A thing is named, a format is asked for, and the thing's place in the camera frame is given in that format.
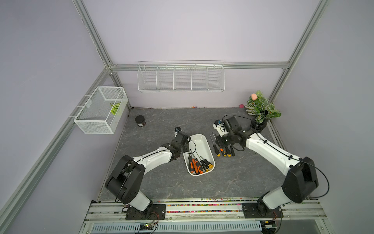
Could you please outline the black grey handle screwdriver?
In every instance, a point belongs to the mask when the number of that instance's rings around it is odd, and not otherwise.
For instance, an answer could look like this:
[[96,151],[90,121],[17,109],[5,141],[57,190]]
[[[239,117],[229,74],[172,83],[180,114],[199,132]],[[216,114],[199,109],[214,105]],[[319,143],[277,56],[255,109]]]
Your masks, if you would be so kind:
[[231,151],[231,155],[234,157],[235,156],[235,150],[233,148],[233,145],[230,146],[230,151]]

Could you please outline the white plastic storage box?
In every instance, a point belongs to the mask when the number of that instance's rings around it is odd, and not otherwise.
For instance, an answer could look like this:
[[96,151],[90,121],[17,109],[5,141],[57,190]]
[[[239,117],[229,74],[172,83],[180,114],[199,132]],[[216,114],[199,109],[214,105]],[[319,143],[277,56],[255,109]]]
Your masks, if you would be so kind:
[[213,154],[203,134],[191,136],[189,149],[183,153],[183,159],[190,176],[202,176],[212,172],[215,168]]

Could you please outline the small orange black screwdriver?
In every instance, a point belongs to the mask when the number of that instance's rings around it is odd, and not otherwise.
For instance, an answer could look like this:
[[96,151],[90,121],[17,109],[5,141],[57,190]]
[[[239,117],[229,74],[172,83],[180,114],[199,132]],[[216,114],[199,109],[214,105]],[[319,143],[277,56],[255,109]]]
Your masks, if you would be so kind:
[[214,138],[215,138],[215,141],[216,141],[218,147],[220,148],[220,151],[224,154],[224,153],[225,153],[225,150],[224,150],[224,148],[222,148],[219,139],[217,138],[217,136],[216,136],[214,133],[213,133],[213,136],[214,136]]

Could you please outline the black handle long screwdriver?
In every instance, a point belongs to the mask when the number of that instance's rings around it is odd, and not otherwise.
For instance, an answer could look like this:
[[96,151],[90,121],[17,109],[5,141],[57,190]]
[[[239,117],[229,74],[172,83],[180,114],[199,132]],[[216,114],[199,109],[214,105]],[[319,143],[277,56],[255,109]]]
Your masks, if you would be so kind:
[[232,156],[232,152],[231,152],[231,149],[229,147],[226,147],[226,153],[227,153],[228,157]]

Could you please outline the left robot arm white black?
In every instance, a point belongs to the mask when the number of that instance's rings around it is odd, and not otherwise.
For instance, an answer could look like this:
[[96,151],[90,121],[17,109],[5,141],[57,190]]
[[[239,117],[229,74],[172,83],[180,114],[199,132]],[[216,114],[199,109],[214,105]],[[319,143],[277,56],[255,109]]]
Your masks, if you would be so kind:
[[123,204],[147,212],[153,202],[140,191],[144,175],[160,165],[179,159],[189,151],[190,141],[189,135],[178,132],[171,142],[150,153],[138,157],[123,156],[107,178],[105,188]]

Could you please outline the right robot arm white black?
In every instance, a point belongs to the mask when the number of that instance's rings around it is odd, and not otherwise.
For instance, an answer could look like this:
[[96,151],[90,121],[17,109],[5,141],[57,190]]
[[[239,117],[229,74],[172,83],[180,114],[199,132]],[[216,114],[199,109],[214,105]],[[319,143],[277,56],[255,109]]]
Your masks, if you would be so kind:
[[213,128],[220,135],[217,140],[221,146],[239,144],[258,153],[285,175],[280,187],[265,193],[257,200],[254,211],[260,217],[275,213],[287,203],[302,203],[318,188],[313,160],[296,157],[268,141],[261,134],[263,126],[252,120],[250,129],[245,130],[234,115],[226,120],[216,120],[213,124]]

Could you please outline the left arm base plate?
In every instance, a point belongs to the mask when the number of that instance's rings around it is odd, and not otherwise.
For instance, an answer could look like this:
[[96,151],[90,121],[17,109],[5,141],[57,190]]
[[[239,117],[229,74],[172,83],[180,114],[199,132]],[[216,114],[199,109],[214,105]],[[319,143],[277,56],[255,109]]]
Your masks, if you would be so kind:
[[126,212],[126,220],[164,220],[166,205],[161,203],[151,204],[145,211],[140,211],[130,206]]

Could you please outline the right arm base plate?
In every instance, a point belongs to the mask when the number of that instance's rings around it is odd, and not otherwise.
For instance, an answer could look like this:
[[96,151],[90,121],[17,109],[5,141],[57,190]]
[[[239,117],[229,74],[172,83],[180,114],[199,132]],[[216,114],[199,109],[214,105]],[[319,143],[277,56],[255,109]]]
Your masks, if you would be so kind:
[[276,209],[272,210],[263,205],[262,203],[257,202],[243,203],[242,211],[244,214],[244,218],[283,218],[281,207],[277,207]]

